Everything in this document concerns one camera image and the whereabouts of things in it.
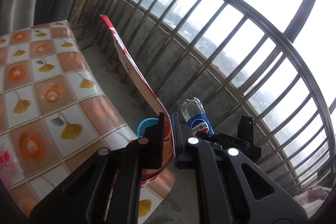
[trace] black device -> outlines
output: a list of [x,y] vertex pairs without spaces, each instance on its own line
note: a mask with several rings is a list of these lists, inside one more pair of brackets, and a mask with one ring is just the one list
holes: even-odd
[[[320,218],[307,222],[304,209],[253,163],[261,150],[253,144],[251,117],[242,117],[238,138],[193,136],[177,112],[171,118],[176,165],[196,170],[201,224],[313,224],[328,219],[323,212],[332,214],[334,189],[316,213]],[[161,167],[163,131],[160,113],[158,124],[148,127],[143,138],[115,151],[100,148],[38,203],[29,219],[0,181],[1,223],[136,224],[142,169]]]

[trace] blue basket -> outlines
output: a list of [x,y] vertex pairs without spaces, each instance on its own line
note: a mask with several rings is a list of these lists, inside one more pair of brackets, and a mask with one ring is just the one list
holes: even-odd
[[143,120],[139,124],[139,126],[138,126],[138,128],[136,130],[136,135],[138,137],[142,137],[143,133],[145,132],[145,129],[147,127],[154,126],[154,125],[158,124],[158,122],[159,122],[158,118],[147,118],[147,119]]

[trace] pepsi logo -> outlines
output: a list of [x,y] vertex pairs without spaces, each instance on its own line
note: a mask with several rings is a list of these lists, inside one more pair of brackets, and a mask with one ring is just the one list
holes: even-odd
[[191,123],[191,131],[193,134],[196,134],[198,131],[202,131],[204,133],[209,132],[209,126],[207,122],[203,119],[196,119]]

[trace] yellow leaf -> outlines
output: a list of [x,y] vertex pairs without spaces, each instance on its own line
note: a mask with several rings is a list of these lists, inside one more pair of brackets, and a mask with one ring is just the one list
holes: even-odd
[[61,45],[61,47],[63,47],[63,48],[69,48],[69,47],[72,47],[73,46],[73,44],[71,44],[71,43],[69,43],[69,42],[64,42],[62,45]]
[[45,37],[47,34],[44,32],[39,32],[38,34],[36,34],[36,37]]
[[14,52],[12,54],[12,57],[18,57],[18,56],[21,56],[22,54],[24,54],[26,51],[24,50],[17,50],[16,52]]
[[68,123],[61,133],[62,139],[73,140],[77,138],[83,130],[83,126],[78,123]]
[[21,100],[19,99],[13,108],[13,113],[23,113],[27,110],[27,108],[30,106],[29,100]]
[[145,216],[149,213],[151,210],[152,202],[150,199],[143,199],[139,201],[139,211],[138,211],[138,217]]
[[81,84],[79,85],[79,87],[81,89],[90,89],[93,88],[95,86],[95,82],[88,80],[88,79],[83,79]]
[[52,65],[52,64],[44,64],[42,67],[40,67],[38,69],[38,71],[41,71],[41,72],[48,72],[48,71],[51,71],[55,66]]

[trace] orange square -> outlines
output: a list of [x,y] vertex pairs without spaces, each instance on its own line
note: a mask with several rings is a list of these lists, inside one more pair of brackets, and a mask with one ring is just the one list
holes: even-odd
[[0,67],[6,65],[7,63],[7,51],[8,47],[0,48]]
[[85,149],[83,152],[79,153],[78,155],[74,156],[70,160],[67,160],[65,164],[70,169],[71,172],[74,172],[83,162],[85,162],[88,158],[90,158],[93,153],[95,153],[99,148],[108,147],[102,141],[99,141],[92,146]]
[[35,83],[34,88],[43,115],[75,101],[64,76]]
[[70,30],[68,28],[51,28],[52,38],[71,38]]
[[79,105],[100,135],[125,123],[106,96],[93,97],[79,102]]
[[9,90],[31,82],[29,61],[22,61],[5,67],[5,88]]
[[42,28],[50,28],[50,23],[44,23],[31,27],[31,29],[42,29]]
[[3,103],[3,96],[0,94],[0,133],[6,130],[6,118],[5,118],[5,109]]
[[85,59],[79,52],[63,52],[57,54],[57,57],[64,72],[88,69]]
[[30,43],[30,57],[42,57],[55,53],[55,48],[52,40]]
[[42,120],[12,130],[9,135],[27,177],[60,160]]
[[32,33],[30,30],[13,32],[10,44],[14,45],[29,42],[31,40],[31,35]]
[[11,197],[26,216],[30,215],[32,209],[39,202],[36,194],[28,184],[24,184],[10,192]]

